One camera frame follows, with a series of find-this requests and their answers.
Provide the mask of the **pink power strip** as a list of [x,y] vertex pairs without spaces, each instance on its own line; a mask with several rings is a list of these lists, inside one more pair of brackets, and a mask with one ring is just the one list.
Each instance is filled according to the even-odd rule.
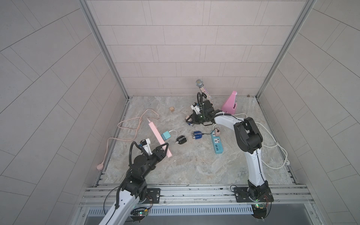
[[[150,126],[151,130],[153,131],[155,137],[157,138],[159,144],[160,145],[165,144],[165,141],[163,140],[163,138],[162,138],[161,134],[159,133],[159,131],[158,131],[157,127],[155,126],[155,124],[152,121],[150,121],[149,119],[147,119],[147,120],[148,120],[149,126]],[[171,158],[173,156],[172,153],[169,150],[167,151],[166,155],[167,155],[168,158]]]

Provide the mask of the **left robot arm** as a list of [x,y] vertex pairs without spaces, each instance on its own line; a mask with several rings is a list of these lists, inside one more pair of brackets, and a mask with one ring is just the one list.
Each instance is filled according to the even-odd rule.
[[164,143],[149,155],[136,142],[131,143],[129,169],[121,185],[116,189],[115,203],[100,222],[101,225],[123,225],[128,222],[128,218],[131,218],[132,222],[140,222],[149,214],[151,207],[137,205],[148,198],[145,177],[167,156],[168,147],[169,144]]

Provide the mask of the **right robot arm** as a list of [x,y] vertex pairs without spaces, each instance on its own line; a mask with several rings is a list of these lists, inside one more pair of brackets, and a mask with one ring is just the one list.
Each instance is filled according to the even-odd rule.
[[258,202],[274,201],[269,184],[265,179],[261,161],[261,147],[263,137],[251,117],[237,118],[221,110],[214,110],[209,100],[198,101],[191,106],[193,113],[186,118],[192,124],[223,125],[235,133],[239,148],[245,152],[248,167],[248,191],[243,192],[250,200]]

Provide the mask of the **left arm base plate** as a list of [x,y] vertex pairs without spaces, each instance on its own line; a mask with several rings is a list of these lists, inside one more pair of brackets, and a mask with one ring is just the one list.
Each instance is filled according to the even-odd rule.
[[160,201],[160,188],[148,188],[145,198],[139,204],[158,204]]

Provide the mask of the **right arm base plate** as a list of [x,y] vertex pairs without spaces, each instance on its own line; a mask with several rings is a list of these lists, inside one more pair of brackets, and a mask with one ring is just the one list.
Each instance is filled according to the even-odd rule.
[[270,203],[274,201],[270,188],[265,184],[258,187],[232,187],[231,190],[238,203]]

